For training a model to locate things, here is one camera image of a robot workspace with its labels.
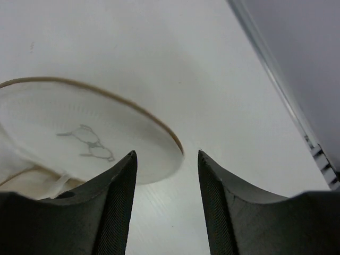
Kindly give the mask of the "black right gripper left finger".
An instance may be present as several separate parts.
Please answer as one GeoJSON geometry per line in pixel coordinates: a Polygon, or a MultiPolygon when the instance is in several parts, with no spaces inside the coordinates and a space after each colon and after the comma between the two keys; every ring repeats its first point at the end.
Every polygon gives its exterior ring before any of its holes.
{"type": "Polygon", "coordinates": [[[137,153],[51,199],[1,193],[1,254],[125,254],[137,153]]]}

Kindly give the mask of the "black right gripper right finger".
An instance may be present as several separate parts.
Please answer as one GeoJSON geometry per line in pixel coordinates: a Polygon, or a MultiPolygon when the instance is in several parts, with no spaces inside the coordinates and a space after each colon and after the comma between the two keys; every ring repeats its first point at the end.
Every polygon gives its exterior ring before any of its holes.
{"type": "Polygon", "coordinates": [[[339,193],[291,198],[222,168],[204,151],[198,175],[211,254],[339,254],[339,193]]]}

